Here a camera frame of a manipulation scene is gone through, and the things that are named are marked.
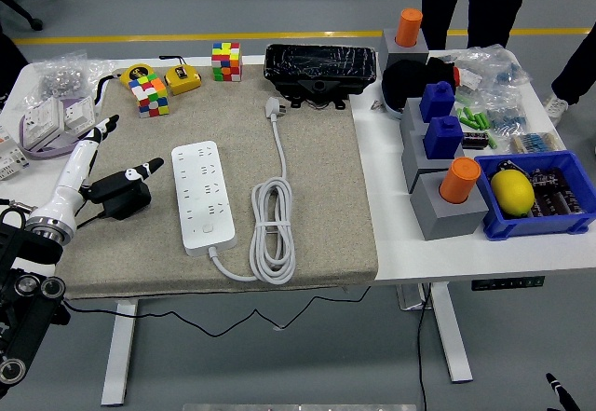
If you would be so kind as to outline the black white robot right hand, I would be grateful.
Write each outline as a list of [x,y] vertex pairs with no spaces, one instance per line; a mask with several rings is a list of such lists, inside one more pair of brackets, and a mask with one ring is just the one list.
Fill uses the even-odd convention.
[[576,401],[573,399],[567,389],[561,384],[561,382],[551,373],[545,374],[548,384],[551,386],[555,394],[557,395],[562,409],[565,411],[579,411],[580,408]]

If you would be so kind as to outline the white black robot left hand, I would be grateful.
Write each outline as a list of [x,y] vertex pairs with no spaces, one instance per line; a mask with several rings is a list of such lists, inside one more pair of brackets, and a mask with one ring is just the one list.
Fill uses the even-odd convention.
[[124,194],[141,185],[164,164],[163,158],[153,158],[90,185],[88,177],[98,148],[108,134],[115,130],[118,119],[118,115],[106,118],[79,139],[61,171],[51,199],[30,213],[25,224],[27,231],[66,244],[75,235],[75,213],[87,200],[99,204]]

